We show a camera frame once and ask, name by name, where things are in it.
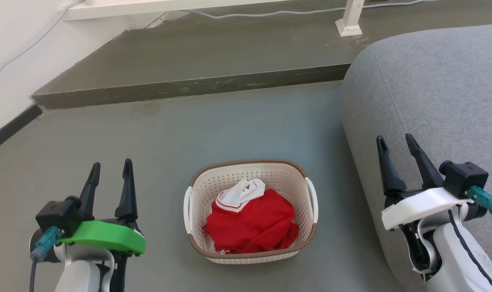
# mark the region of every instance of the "gray sofa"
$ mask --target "gray sofa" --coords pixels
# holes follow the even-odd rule
[[[490,173],[492,194],[492,25],[391,37],[370,45],[343,82],[342,122],[387,261],[409,290],[422,290],[402,233],[385,231],[376,137],[383,135],[409,189],[421,177],[412,133],[438,166],[472,161]],[[492,260],[492,216],[464,224]]]

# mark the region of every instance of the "gray cable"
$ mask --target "gray cable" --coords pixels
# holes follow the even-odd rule
[[[38,44],[44,37],[46,37],[47,34],[49,34],[49,32],[51,30],[53,30],[53,28],[55,28],[55,26],[60,22],[60,20],[62,19],[62,17],[64,17],[64,14],[66,14],[66,12],[69,10],[69,8],[81,3],[81,2],[84,2],[85,0],[76,0],[74,1],[73,3],[69,4],[64,10],[62,10],[60,12],[60,17],[58,17],[58,19],[56,20],[56,22],[50,27],[48,28],[48,30],[46,30],[44,32],[43,35],[41,35],[36,41],[34,41],[33,43],[31,43],[25,50],[23,50],[20,54],[18,54],[16,57],[12,58],[10,61],[8,61],[7,63],[5,63],[3,66],[0,67],[0,72],[6,67],[8,66],[11,62],[17,60],[20,56],[24,55],[27,51],[31,50],[31,48],[33,48],[36,44]]]
[[[412,5],[420,2],[429,2],[429,1],[437,1],[437,0],[415,0],[412,2],[404,2],[404,3],[382,3],[382,4],[374,4],[374,5],[366,5],[363,6],[363,8],[377,8],[377,7],[383,7],[383,6],[406,6],[406,5]],[[237,13],[237,14],[228,14],[228,15],[220,15],[220,16],[214,16],[210,15],[201,11],[195,11],[195,10],[185,10],[186,12],[189,13],[195,13],[199,14],[202,16],[206,16],[209,18],[213,19],[223,19],[223,18],[228,18],[228,17],[268,17],[268,16],[273,16],[273,15],[279,15],[279,14],[296,14],[296,15],[306,15],[306,14],[314,14],[314,13],[324,13],[324,12],[331,12],[331,11],[344,11],[345,7],[338,7],[338,8],[331,8],[331,9],[324,9],[324,10],[319,10],[319,11],[277,11],[273,13],[264,13],[264,14],[242,14],[242,13]]]
[[[35,290],[35,272],[37,271],[37,258],[33,258],[33,264],[31,264],[31,274],[29,276],[29,292]]]

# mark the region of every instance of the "red shirt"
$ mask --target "red shirt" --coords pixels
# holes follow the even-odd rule
[[[259,253],[288,248],[298,236],[293,220],[291,203],[269,189],[240,211],[225,210],[214,201],[203,230],[212,237],[216,251]]]

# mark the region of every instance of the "brown basket rim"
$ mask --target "brown basket rim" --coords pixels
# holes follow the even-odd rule
[[[201,176],[204,172],[208,170],[214,170],[215,168],[220,168],[220,167],[225,167],[225,166],[232,166],[232,165],[241,165],[241,164],[255,164],[255,163],[279,163],[279,164],[287,164],[290,165],[300,174],[302,174],[303,178],[307,177],[307,174],[305,173],[305,170],[301,168],[298,164],[296,164],[293,161],[287,160],[287,159],[242,159],[242,160],[234,160],[234,161],[227,161],[227,162],[222,162],[222,163],[216,163],[216,164],[211,164],[208,166],[205,166],[201,168],[198,172],[194,174],[192,179],[190,180],[190,187],[193,187],[194,183],[196,182],[197,178]]]
[[[264,257],[272,257],[272,256],[279,256],[283,255],[286,253],[294,253],[296,251],[301,251],[302,249],[306,248],[314,239],[314,236],[316,235],[316,229],[318,228],[318,223],[313,223],[312,224],[312,229],[311,233],[309,234],[309,237],[307,239],[297,245],[293,246],[290,248],[285,248],[285,249],[278,249],[276,251],[263,251],[262,253],[239,253],[239,254],[234,254],[234,255],[222,255],[220,253],[209,253],[208,251],[203,250],[199,245],[196,244],[196,241],[193,238],[193,235],[190,233],[188,234],[188,241],[190,241],[190,244],[192,245],[193,249],[195,249],[199,254],[210,258],[210,259],[255,259],[255,258],[264,258]]]

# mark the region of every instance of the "white cloth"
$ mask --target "white cloth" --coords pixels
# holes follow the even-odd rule
[[[244,206],[254,198],[264,195],[266,184],[258,178],[247,180],[241,179],[233,187],[218,194],[215,202],[220,208],[239,212]]]

